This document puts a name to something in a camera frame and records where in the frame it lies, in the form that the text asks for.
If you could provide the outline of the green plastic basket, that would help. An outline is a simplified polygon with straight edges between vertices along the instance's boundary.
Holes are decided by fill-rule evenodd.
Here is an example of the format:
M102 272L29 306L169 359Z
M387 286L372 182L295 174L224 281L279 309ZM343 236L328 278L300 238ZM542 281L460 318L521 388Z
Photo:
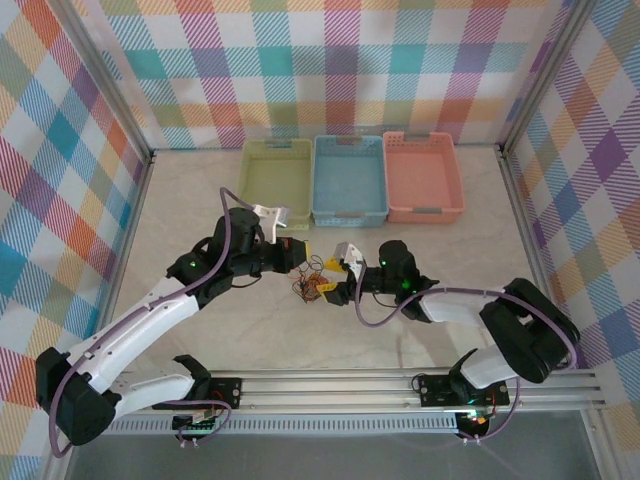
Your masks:
M247 140L236 194L250 204L289 209L286 231L309 229L312 142L308 139Z

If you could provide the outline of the blue plastic basket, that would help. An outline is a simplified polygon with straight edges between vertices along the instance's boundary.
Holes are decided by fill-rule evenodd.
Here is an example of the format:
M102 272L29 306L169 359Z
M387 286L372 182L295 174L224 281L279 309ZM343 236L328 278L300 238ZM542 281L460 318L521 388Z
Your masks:
M376 228L389 213L383 139L319 135L314 141L312 217L317 227Z

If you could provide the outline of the pink plastic basket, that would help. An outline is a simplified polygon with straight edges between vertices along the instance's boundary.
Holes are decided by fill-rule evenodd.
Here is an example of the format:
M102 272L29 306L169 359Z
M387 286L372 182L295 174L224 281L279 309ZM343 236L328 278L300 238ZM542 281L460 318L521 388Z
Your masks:
M459 162L450 134L383 134L387 221L403 224L450 224L465 210Z

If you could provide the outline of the aluminium table edge bar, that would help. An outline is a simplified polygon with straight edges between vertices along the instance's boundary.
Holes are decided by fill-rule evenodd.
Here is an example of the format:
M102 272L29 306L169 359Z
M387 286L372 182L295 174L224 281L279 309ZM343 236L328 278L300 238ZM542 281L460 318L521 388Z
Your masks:
M556 299L551 284L546 276L533 228L529 225L524 200L520 195L515 175L509 161L500 147L495 148L496 160L505 184L507 195L515 216L515 221L521 236L524 251L533 275L534 283L549 298ZM581 418L589 440L598 472L603 480L624 480L623 469L618 463L616 448L611 436L611 429L606 417L606 401L591 401L587 408L583 408Z
M69 459L66 455L73 448L73 445L67 444L61 447L58 444L59 435L63 433L62 427L58 425L58 417L63 414L65 390L70 389L71 399L82 405L89 400L99 398L97 394L89 391L86 381L77 373L77 370L85 361L85 350L95 346L95 343L101 338L103 330L109 326L109 322L113 318L156 156L157 152L151 150L144 159L141 184L134 195L134 206L125 226L121 251L115 264L114 277L110 283L107 298L101 304L102 312L96 321L90 323L86 339L77 345L80 353L73 356L68 352L60 353L52 348L42 353L36 361L36 397L41 403L42 409L49 415L49 446L43 454L43 464L39 468L36 480L64 480L68 469Z

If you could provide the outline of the aluminium mounting rail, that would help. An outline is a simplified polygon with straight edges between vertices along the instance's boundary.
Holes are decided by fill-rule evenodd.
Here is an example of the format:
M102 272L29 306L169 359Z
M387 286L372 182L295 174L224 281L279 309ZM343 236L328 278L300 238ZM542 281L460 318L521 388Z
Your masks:
M319 369L220 371L240 377L236 414L351 414L418 412L411 387L417 369ZM590 370L551 374L544 383L507 382L519 411L576 411L606 406L603 390Z

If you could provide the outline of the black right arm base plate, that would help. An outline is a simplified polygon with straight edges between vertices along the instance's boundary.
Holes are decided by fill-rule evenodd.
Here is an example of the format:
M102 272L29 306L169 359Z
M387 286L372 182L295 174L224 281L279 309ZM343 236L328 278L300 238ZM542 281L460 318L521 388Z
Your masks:
M493 407L510 404L505 382L478 389L462 377L419 373L412 378L411 388L419 396L422 407Z

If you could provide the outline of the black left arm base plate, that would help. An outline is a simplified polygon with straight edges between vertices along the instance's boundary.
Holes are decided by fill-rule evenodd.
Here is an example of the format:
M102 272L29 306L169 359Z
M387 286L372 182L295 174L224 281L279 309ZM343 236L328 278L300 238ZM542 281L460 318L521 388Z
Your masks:
M155 404L153 410L187 410L187 409L208 409L212 405L205 403L205 400L222 401L230 405L232 409L237 409L240 405L243 380L240 377L212 377L206 387L193 387L184 398L186 405L175 405L170 402Z

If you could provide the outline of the aluminium frame post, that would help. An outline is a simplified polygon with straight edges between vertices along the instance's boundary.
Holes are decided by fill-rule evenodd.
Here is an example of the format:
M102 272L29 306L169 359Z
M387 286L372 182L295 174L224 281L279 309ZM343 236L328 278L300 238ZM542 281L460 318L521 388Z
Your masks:
M508 159L514 152L597 1L562 0L497 140L503 158Z
M153 158L154 151L144 137L125 97L109 72L99 49L91 39L71 0L47 0L47 2L69 36L71 43L85 63L87 71L93 78L98 90L103 94L133 147L144 160L150 161Z

